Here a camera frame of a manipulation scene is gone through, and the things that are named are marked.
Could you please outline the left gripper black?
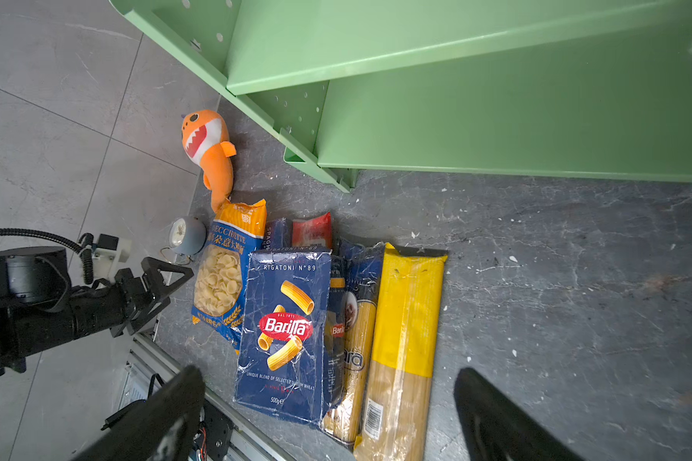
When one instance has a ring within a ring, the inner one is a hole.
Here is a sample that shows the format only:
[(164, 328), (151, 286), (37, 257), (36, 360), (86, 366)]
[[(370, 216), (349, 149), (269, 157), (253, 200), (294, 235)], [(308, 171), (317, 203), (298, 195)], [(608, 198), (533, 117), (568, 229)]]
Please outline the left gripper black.
[(150, 307), (155, 300), (169, 298), (194, 278), (190, 267), (153, 257), (141, 261), (144, 275), (134, 277), (121, 269), (115, 282), (96, 282), (93, 286), (70, 286), (63, 301), (63, 340), (77, 340), (103, 330), (111, 336), (133, 336), (156, 320), (164, 305)]

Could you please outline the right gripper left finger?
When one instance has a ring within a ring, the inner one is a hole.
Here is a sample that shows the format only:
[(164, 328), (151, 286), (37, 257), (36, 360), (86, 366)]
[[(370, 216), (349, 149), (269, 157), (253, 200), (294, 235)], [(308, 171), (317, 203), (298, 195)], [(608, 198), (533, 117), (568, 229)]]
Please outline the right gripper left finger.
[(188, 366), (133, 408), (77, 460), (186, 460), (205, 399), (201, 371)]

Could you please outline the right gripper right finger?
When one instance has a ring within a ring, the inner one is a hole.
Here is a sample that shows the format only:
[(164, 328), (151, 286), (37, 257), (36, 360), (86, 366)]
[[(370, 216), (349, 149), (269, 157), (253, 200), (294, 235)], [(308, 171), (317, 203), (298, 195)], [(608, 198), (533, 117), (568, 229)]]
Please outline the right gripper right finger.
[(472, 460), (579, 460), (477, 370), (459, 371), (457, 416)]

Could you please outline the blue orecchiette pasta bag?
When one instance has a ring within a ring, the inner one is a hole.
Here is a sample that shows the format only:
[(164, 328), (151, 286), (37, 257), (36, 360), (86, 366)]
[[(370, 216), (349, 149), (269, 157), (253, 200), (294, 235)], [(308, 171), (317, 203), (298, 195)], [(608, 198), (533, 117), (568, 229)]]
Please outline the blue orecchiette pasta bag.
[(261, 249), (266, 202), (225, 203), (211, 222), (194, 284), (192, 322), (205, 324), (240, 349), (251, 253)]

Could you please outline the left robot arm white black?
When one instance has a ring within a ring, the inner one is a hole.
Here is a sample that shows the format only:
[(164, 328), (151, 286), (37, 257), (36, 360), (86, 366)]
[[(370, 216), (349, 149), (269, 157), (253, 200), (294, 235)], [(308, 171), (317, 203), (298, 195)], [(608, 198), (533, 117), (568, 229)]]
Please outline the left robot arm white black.
[(97, 332), (139, 332), (193, 277), (192, 269), (153, 257), (142, 259), (140, 276), (115, 269), (120, 240), (107, 234), (72, 241), (0, 228), (8, 236), (44, 244), (0, 252), (0, 376), (6, 369), (22, 374), (27, 357)]

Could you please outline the red pasta packet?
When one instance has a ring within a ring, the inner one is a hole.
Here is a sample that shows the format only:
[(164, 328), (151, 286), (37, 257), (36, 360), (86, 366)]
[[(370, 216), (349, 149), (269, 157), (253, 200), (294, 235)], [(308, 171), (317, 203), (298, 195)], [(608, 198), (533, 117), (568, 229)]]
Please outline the red pasta packet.
[(333, 249), (332, 215), (329, 212), (309, 220), (292, 222), (293, 247), (324, 247)]

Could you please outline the green two-tier shelf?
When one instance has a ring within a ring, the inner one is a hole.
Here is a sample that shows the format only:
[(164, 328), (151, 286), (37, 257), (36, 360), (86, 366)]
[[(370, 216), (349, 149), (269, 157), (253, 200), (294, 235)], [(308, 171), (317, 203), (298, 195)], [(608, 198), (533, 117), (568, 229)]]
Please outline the green two-tier shelf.
[(359, 171), (692, 182), (692, 1), (117, 1), (343, 191)]

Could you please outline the small grey alarm clock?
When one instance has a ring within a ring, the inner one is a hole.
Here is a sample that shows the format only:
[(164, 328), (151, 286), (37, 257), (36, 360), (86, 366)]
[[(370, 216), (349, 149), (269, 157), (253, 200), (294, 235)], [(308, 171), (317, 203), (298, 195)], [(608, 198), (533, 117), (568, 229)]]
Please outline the small grey alarm clock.
[(197, 217), (180, 217), (171, 225), (168, 244), (160, 249), (161, 257), (169, 263), (189, 265), (207, 242), (207, 228)]

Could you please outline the yellow spaghetti bag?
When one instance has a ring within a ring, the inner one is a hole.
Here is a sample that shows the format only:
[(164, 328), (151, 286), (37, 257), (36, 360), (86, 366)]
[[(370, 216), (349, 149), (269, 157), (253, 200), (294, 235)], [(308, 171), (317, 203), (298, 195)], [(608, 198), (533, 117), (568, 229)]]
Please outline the yellow spaghetti bag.
[(386, 245), (357, 460), (421, 460), (447, 257)]

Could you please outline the blue Barilla rigatoni box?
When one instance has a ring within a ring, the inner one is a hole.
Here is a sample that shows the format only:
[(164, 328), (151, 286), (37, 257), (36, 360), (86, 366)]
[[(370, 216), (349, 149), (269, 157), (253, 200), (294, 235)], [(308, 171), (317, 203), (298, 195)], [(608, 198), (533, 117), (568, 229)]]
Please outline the blue Barilla rigatoni box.
[(331, 267), (324, 248), (251, 253), (235, 403), (286, 421), (320, 422)]

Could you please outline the blue Barilla spaghetti box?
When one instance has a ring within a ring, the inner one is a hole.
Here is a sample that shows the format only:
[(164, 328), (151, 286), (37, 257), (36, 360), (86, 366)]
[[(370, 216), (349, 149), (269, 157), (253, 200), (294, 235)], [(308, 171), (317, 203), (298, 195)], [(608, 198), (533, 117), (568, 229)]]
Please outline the blue Barilla spaghetti box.
[(342, 399), (345, 357), (345, 263), (338, 255), (331, 259), (331, 276), (324, 330), (324, 412)]

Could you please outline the orange shark plush toy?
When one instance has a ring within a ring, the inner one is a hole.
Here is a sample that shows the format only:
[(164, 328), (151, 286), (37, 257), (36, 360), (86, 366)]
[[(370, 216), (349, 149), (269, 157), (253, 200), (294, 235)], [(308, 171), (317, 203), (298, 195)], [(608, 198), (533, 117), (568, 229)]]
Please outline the orange shark plush toy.
[(181, 130), (184, 151), (202, 169), (204, 186), (211, 192), (211, 209), (217, 212), (234, 186), (231, 159), (236, 155), (236, 147), (227, 125), (216, 111), (205, 109), (187, 115)]

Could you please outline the dark blue spaghetti bag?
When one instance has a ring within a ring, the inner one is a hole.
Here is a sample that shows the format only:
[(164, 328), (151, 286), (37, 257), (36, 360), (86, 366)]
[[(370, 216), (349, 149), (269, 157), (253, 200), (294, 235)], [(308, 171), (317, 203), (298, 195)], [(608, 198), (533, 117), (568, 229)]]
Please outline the dark blue spaghetti bag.
[(322, 430), (351, 451), (363, 420), (384, 244), (367, 247), (340, 238), (338, 253), (346, 269), (343, 396), (340, 404), (325, 415)]

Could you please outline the aluminium rail frame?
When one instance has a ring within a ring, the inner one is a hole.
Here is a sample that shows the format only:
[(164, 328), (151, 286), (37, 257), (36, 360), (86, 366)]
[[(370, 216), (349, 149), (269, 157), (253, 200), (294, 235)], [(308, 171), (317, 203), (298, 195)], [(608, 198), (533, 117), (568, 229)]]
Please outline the aluminium rail frame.
[[(118, 409), (145, 400), (148, 389), (159, 389), (180, 372), (181, 366), (146, 335), (136, 336), (125, 362), (126, 378)], [(201, 424), (207, 436), (209, 460), (291, 460), (292, 455), (244, 418), (232, 405), (208, 388)]]

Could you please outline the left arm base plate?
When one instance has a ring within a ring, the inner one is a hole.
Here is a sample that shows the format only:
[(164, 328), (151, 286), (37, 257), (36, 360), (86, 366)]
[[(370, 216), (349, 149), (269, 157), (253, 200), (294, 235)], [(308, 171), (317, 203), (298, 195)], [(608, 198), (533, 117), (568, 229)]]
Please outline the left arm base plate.
[(234, 424), (231, 419), (205, 400), (199, 423), (193, 434), (188, 460), (223, 460), (230, 446)]

